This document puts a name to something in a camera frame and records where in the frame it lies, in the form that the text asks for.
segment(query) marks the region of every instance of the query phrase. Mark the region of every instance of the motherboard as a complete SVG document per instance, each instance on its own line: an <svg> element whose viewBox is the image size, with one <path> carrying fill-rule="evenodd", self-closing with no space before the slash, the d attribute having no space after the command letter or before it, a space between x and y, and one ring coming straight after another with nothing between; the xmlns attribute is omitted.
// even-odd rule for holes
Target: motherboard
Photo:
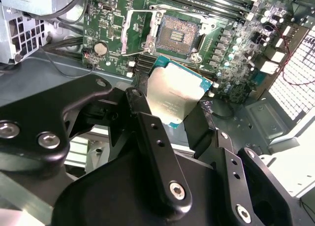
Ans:
<svg viewBox="0 0 315 226"><path fill-rule="evenodd" d="M90 0L83 62L132 78L164 55L214 81L210 97L243 103L286 56L290 1Z"/></svg>

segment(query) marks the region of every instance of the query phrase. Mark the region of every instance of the black cable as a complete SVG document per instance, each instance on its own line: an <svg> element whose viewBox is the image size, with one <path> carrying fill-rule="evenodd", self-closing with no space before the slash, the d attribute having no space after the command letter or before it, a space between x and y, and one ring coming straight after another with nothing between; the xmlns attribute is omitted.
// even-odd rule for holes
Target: black cable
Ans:
<svg viewBox="0 0 315 226"><path fill-rule="evenodd" d="M302 200L300 200L300 203L302 204L304 210L306 211L306 213L309 215L309 217L311 218L311 220L313 221L313 223L315 224L315 220L312 218L312 216L309 214L309 212L306 210L305 206L307 208L309 208L311 210L311 212L315 215L314 210L312 210L307 204L305 204Z"/></svg>
<svg viewBox="0 0 315 226"><path fill-rule="evenodd" d="M222 115L219 115L219 114L216 114L215 112L212 113L213 116L219 118L219 119L231 119L234 117L235 115L235 111L233 109L233 107L231 106L231 104L229 102L226 101L226 105L227 107L229 108L229 110L231 111L231 114L228 115L228 116L222 116Z"/></svg>
<svg viewBox="0 0 315 226"><path fill-rule="evenodd" d="M51 25L54 24L54 20L46 20L48 23L50 23ZM60 28L65 28L65 29L68 29L74 33L77 33L79 35L83 35L83 30L79 29L79 28L76 28L72 25L68 25L68 24L65 24L65 23L62 23L62 22L58 22L58 27Z"/></svg>
<svg viewBox="0 0 315 226"><path fill-rule="evenodd" d="M59 48L65 48L65 47L71 47L76 45L82 45L82 41L72 42L72 43L64 43L59 45L51 44L51 46L43 47L44 50L52 50L52 49L59 49Z"/></svg>
<svg viewBox="0 0 315 226"><path fill-rule="evenodd" d="M83 37L76 37L76 38L58 41L58 42L51 43L51 44L46 44L43 46L43 49L55 49L55 48L60 48L60 47L67 47L72 43L81 43L82 44L83 43Z"/></svg>
<svg viewBox="0 0 315 226"><path fill-rule="evenodd" d="M59 55L59 56L64 56L67 58L71 58L74 60L82 60L82 55L74 53L74 52L70 52L70 51L65 51L65 50L56 50L56 49L51 49L51 50L45 50L48 53L51 54L55 54L55 55Z"/></svg>
<svg viewBox="0 0 315 226"><path fill-rule="evenodd" d="M53 67L56 69L56 71L57 71L58 73L60 73L62 76L67 77L67 78L80 78L80 77L84 77L84 76L89 75L89 74L91 74L92 72L94 72L95 67L96 67L95 65L93 65L91 71L89 71L89 72L87 72L87 73L85 73L85 74L83 74L83 75L79 75L79 76L67 75L67 74L63 73L63 72L56 66L55 62L54 62L54 61L51 59L51 57L43 50L43 48L40 47L39 50L41 50L41 51L45 54L45 56L46 56L47 59L50 61L50 63L53 65Z"/></svg>
<svg viewBox="0 0 315 226"><path fill-rule="evenodd" d="M71 26L71 25L68 25L68 24L61 23L61 22L60 22L60 23L58 24L58 26L61 27L61 28L68 29L68 30L70 30L70 31L72 31L72 32L75 32L75 33L79 34L79 35L83 35L83 30L78 29L78 28L76 28L76 27L73 27L73 26Z"/></svg>
<svg viewBox="0 0 315 226"><path fill-rule="evenodd" d="M67 21L67 20L65 20L65 19L62 19L62 18L60 18L60 17L57 17L57 19L58 19L60 22L64 23L64 24L68 24L68 25L77 24L77 23L79 23L79 22L81 21L81 19L84 17L84 14L85 14L85 12L87 11L88 5L89 5L89 0L85 0L85 1L84 1L84 8L83 8L83 11L82 11L81 16L80 16L77 20L75 20L75 21L73 21L73 22L69 22L69 21Z"/></svg>
<svg viewBox="0 0 315 226"><path fill-rule="evenodd" d="M60 9L57 12L52 13L52 14L40 16L40 15L29 13L29 15L32 18L37 19L37 20L49 20L49 19L58 18L58 17L60 17L60 16L62 16L64 14L66 14L68 11L70 11L78 2L79 2L79 0L72 0L65 7L63 7L62 9Z"/></svg>

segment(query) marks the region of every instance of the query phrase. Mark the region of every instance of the green circuit board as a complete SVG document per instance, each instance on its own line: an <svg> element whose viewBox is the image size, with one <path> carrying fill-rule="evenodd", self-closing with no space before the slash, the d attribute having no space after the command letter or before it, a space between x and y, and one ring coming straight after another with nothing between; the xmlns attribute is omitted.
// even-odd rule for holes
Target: green circuit board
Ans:
<svg viewBox="0 0 315 226"><path fill-rule="evenodd" d="M84 21L83 62L130 77L139 70L149 72L155 58L165 55L216 81L216 97L242 103L268 76L250 68L266 49L253 36L261 33L272 39L276 32L266 32L265 23L276 25L274 15L285 17L289 1L93 0ZM157 20L155 44L150 48L148 35ZM193 34L196 27L199 31ZM98 43L106 46L104 55L95 52Z"/></svg>

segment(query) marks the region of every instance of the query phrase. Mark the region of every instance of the ventilation grille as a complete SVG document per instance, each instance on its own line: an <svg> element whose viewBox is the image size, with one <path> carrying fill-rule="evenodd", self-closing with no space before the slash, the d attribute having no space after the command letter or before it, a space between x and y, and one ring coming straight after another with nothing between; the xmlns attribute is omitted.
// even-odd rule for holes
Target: ventilation grille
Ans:
<svg viewBox="0 0 315 226"><path fill-rule="evenodd" d="M315 27L310 30L285 66L284 76L287 81L295 84L315 80ZM269 92L294 121L300 119L300 113L306 114L315 106L314 83L292 86L285 82L280 74Z"/></svg>
<svg viewBox="0 0 315 226"><path fill-rule="evenodd" d="M22 58L42 46L42 39L45 37L44 21L18 17L9 21L9 27L11 42Z"/></svg>

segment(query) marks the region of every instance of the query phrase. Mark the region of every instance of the red wire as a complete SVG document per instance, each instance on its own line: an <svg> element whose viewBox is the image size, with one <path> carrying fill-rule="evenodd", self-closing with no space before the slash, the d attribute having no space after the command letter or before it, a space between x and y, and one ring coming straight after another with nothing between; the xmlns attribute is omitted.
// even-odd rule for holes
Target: red wire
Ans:
<svg viewBox="0 0 315 226"><path fill-rule="evenodd" d="M312 82L306 82L306 83L291 83L291 82L289 82L289 81L285 78L285 76L284 76L284 67L285 67L285 66L288 64L288 62L290 61L290 59L291 59L291 57L292 57L292 54L291 54L289 45L288 45L286 39L284 38L283 34L281 33L281 31L279 31L278 28L276 28L276 30L279 32L280 37L281 37L282 40L284 41L284 45L285 45L285 47L286 47L286 49L287 49L287 51L288 51L288 57L287 57L286 61L284 62L283 66L282 66L282 68L281 68L283 80L284 80L285 82L287 82L288 84L292 85L292 86L304 86L304 85L308 85L308 84L311 84L311 83L315 83L315 80L312 81Z"/></svg>

